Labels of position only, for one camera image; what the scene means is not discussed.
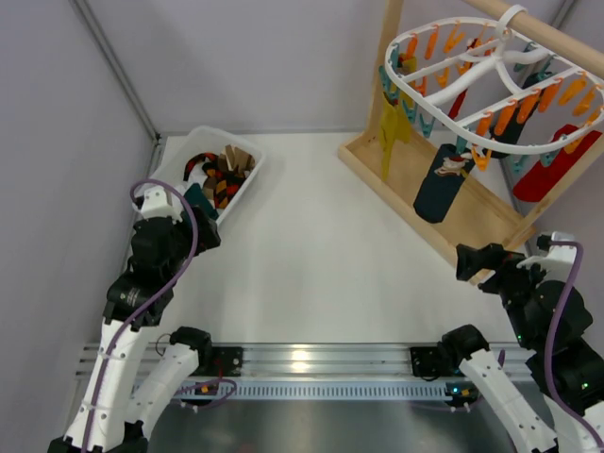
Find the red black striped sock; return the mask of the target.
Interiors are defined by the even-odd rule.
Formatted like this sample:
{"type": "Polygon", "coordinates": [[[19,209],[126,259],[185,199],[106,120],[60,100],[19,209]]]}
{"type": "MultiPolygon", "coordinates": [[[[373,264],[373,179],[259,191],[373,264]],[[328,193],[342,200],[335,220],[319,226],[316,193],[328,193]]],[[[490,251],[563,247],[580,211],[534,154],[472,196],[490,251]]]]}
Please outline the red black striped sock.
{"type": "Polygon", "coordinates": [[[196,165],[204,164],[206,162],[215,162],[217,160],[218,160],[218,156],[213,153],[200,153],[200,154],[190,158],[184,167],[183,180],[184,181],[189,180],[189,177],[196,165]]]}

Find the white sock in basket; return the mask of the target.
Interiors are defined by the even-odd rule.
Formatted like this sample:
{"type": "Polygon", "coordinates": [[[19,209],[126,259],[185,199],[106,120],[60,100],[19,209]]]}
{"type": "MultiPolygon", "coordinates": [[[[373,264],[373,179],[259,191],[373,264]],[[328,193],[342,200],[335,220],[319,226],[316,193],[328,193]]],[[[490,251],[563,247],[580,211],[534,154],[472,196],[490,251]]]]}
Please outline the white sock in basket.
{"type": "Polygon", "coordinates": [[[202,187],[207,178],[207,174],[203,171],[201,167],[194,167],[189,172],[188,176],[183,179],[183,192],[187,192],[194,184],[198,184],[200,187],[202,187]]]}

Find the mustard yellow sock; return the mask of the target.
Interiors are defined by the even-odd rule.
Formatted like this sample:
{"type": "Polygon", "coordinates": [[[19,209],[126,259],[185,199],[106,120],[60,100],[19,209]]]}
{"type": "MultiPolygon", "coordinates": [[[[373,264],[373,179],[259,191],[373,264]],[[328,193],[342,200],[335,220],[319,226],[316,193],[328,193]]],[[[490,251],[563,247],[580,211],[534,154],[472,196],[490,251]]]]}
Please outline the mustard yellow sock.
{"type": "Polygon", "coordinates": [[[388,178],[394,143],[407,143],[411,137],[411,120],[405,108],[416,112],[414,101],[395,86],[383,65],[378,67],[382,87],[382,112],[379,121],[378,139],[382,149],[381,179],[388,178]]]}

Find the argyle brown orange sock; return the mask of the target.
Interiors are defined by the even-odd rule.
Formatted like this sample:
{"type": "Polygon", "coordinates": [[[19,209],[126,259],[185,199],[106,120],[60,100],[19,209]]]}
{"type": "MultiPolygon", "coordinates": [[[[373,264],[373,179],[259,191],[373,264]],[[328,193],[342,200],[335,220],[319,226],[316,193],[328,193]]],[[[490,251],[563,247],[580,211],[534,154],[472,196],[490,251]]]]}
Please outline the argyle brown orange sock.
{"type": "Polygon", "coordinates": [[[202,166],[207,174],[202,190],[216,209],[223,210],[244,184],[246,177],[223,172],[215,162],[206,162],[202,166]]]}

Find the white plastic basket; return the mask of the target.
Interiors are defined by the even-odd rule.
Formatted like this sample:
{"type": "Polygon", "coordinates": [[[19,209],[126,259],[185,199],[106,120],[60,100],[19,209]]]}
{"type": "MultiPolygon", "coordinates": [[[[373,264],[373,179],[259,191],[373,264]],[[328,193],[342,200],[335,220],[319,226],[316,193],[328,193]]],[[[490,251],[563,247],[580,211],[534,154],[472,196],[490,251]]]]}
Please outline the white plastic basket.
{"type": "Polygon", "coordinates": [[[151,177],[182,192],[192,188],[221,225],[259,174],[265,158],[256,145],[238,135],[199,126],[182,144],[164,153],[151,177]]]}

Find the wooden rack frame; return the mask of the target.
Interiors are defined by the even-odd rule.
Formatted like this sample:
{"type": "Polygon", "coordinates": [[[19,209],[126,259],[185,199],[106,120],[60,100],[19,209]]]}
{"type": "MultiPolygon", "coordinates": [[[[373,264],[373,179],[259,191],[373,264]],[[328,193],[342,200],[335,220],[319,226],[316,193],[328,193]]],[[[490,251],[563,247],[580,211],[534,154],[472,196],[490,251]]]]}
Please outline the wooden rack frame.
{"type": "Polygon", "coordinates": [[[401,30],[385,7],[364,131],[340,159],[445,260],[515,249],[602,156],[603,52],[521,6],[401,30]]]}

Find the tan brown striped sock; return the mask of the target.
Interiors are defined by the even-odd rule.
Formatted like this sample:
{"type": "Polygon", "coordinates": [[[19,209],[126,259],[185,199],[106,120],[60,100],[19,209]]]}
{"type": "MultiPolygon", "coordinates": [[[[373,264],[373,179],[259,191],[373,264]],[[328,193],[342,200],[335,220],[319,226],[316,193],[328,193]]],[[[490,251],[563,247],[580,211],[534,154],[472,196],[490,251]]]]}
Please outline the tan brown striped sock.
{"type": "Polygon", "coordinates": [[[228,144],[218,157],[218,168],[227,173],[248,177],[255,169],[255,158],[240,147],[228,144]]]}

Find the red thin hanging sock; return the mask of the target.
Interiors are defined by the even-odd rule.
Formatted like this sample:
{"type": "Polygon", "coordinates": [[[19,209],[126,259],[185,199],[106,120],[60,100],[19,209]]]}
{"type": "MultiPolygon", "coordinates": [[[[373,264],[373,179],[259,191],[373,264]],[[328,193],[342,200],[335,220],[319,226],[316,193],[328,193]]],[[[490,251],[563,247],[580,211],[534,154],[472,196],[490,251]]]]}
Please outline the red thin hanging sock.
{"type": "Polygon", "coordinates": [[[462,105],[465,101],[466,95],[467,95],[468,90],[465,89],[464,91],[462,91],[461,93],[459,93],[456,97],[456,99],[454,100],[447,116],[451,119],[451,120],[456,120],[457,117],[459,116],[460,112],[461,112],[461,108],[462,105]]]}

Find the red sock on right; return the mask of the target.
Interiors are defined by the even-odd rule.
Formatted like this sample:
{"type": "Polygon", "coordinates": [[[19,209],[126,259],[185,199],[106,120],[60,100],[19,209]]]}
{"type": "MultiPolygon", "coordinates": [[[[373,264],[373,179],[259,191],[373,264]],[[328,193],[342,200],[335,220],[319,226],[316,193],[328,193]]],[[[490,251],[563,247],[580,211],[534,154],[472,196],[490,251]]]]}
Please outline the red sock on right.
{"type": "Polygon", "coordinates": [[[572,153],[563,149],[548,166],[544,166],[540,160],[536,162],[515,184],[513,196],[524,202],[540,202],[601,135],[600,131],[591,130],[579,139],[572,153]]]}

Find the white round clip hanger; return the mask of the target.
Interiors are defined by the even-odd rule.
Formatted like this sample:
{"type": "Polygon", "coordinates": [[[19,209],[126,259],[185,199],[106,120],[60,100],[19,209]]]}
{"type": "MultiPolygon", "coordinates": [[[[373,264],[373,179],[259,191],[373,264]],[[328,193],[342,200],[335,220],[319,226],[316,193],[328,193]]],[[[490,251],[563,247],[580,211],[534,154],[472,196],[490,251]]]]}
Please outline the white round clip hanger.
{"type": "Polygon", "coordinates": [[[603,125],[603,55],[589,45],[534,18],[521,5],[475,1],[477,16],[451,16],[403,31],[386,41],[383,65],[392,83],[413,101],[405,108],[413,125],[440,124],[455,134],[460,153],[486,167],[494,152],[515,156],[553,155],[603,125]],[[523,89],[539,72],[543,81],[523,89]],[[447,114],[468,90],[456,120],[447,114]],[[572,132],[552,141],[533,137],[517,144],[497,142],[513,113],[524,123],[535,112],[579,119],[572,132]]]}

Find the dark green sock in basket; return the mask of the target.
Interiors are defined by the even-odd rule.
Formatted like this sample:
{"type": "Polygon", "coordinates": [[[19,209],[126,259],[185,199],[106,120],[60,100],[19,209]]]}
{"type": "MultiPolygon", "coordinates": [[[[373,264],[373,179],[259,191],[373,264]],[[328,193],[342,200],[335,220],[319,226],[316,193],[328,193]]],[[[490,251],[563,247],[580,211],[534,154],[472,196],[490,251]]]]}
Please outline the dark green sock in basket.
{"type": "Polygon", "coordinates": [[[192,208],[199,208],[213,221],[218,219],[218,211],[204,195],[198,183],[192,184],[184,193],[184,197],[192,208]]]}

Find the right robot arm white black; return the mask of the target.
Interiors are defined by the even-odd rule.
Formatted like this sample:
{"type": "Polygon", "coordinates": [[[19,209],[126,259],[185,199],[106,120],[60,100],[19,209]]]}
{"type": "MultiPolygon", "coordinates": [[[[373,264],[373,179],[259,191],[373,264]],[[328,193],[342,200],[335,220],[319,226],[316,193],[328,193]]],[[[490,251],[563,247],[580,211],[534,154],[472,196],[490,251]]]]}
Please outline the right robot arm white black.
{"type": "Polygon", "coordinates": [[[526,366],[553,422],[548,424],[518,391],[489,343],[473,325],[443,335],[445,366],[477,388],[518,452],[600,452],[603,449],[603,358],[585,340],[594,322],[575,287],[583,259],[580,243],[543,235],[542,256],[527,257],[498,243],[456,248],[456,278],[479,283],[500,297],[526,366]]]}

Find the navy patterned sock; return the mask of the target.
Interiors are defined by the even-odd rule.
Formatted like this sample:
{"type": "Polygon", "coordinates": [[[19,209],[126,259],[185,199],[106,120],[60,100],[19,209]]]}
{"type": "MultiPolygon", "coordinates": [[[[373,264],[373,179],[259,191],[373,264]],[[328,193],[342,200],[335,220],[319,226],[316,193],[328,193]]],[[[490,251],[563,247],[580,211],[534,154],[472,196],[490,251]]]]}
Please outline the navy patterned sock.
{"type": "Polygon", "coordinates": [[[454,144],[441,144],[414,199],[415,213],[428,223],[441,223],[474,167],[454,144]]]}

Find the aluminium rail base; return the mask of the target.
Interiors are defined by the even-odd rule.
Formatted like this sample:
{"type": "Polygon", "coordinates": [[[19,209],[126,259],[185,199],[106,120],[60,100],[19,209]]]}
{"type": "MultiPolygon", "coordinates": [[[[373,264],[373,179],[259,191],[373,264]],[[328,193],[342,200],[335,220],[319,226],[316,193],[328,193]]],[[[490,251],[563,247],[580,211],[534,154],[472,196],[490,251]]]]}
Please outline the aluminium rail base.
{"type": "Polygon", "coordinates": [[[236,377],[185,377],[176,398],[235,400],[449,401],[463,376],[412,374],[404,344],[218,344],[243,349],[236,377]]]}

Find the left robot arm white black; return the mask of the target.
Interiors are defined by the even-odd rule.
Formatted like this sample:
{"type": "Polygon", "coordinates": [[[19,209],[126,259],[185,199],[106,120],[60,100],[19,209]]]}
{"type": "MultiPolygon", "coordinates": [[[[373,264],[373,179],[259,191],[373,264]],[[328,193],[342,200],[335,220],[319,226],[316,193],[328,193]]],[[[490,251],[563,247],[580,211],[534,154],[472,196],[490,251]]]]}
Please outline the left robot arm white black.
{"type": "Polygon", "coordinates": [[[144,452],[156,423],[188,376],[206,370],[211,336],[179,327],[159,364],[138,384],[144,351],[156,333],[189,258],[220,244],[215,222],[193,206],[181,221],[152,217],[134,226],[133,254],[109,287],[102,338],[86,393],[51,452],[144,452]]]}

